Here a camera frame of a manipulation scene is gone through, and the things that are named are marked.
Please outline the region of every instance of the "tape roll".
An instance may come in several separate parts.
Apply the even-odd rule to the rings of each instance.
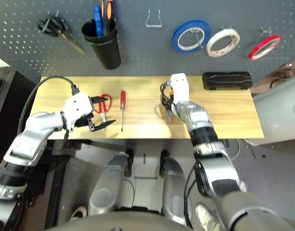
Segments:
[[[180,43],[181,38],[187,33],[202,33],[202,37],[193,45],[184,46]],[[172,36],[172,46],[176,52],[183,54],[190,54],[200,50],[205,46],[211,36],[211,27],[210,25],[202,20],[192,20],[182,24]]]
[[[253,50],[248,54],[248,58],[251,60],[260,59],[276,48],[281,40],[282,37],[280,35],[272,35],[266,38],[253,48]]]
[[[226,47],[217,51],[212,50],[212,46],[225,37],[232,37],[232,42]],[[206,51],[211,57],[220,57],[232,51],[240,41],[240,35],[235,29],[223,29],[217,32],[206,45]]]

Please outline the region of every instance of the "scissors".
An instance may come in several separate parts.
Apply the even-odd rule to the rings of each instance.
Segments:
[[[63,20],[58,16],[58,14],[49,14],[44,21],[38,20],[36,25],[37,28],[45,35],[49,35],[52,37],[61,36],[77,51],[79,51],[81,54],[85,54],[85,51],[82,49],[80,44],[78,44],[71,36],[66,34],[65,24],[63,23]]]
[[[94,111],[96,111],[98,114],[100,114],[103,122],[105,122],[106,121],[106,113],[110,110],[110,108],[112,106],[112,97],[107,94],[102,94],[100,97],[106,98],[110,102],[109,107],[106,106],[107,101],[103,101],[103,102],[98,103],[98,110],[94,109]]]

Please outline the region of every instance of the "black-handled scissors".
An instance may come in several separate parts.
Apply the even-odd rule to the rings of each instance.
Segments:
[[[44,33],[45,35],[52,37],[61,36],[62,38],[66,39],[66,41],[77,51],[79,51],[81,54],[85,54],[85,51],[81,48],[81,46],[66,33],[65,24],[60,17],[56,15],[48,15],[45,18],[45,21],[38,20],[36,25],[40,32]]]

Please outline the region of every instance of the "blue pen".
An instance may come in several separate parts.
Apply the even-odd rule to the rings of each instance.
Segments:
[[[94,20],[96,24],[97,36],[103,36],[103,18],[100,6],[94,6]]]

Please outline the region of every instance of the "red scissors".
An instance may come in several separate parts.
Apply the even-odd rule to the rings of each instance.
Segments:
[[[94,109],[94,111],[96,111],[98,114],[100,114],[101,119],[103,120],[103,122],[106,121],[106,113],[110,110],[111,106],[112,106],[112,97],[110,95],[107,94],[102,94],[100,97],[102,98],[106,98],[109,100],[109,107],[107,107],[106,102],[108,101],[103,101],[101,103],[98,103],[98,110]]]

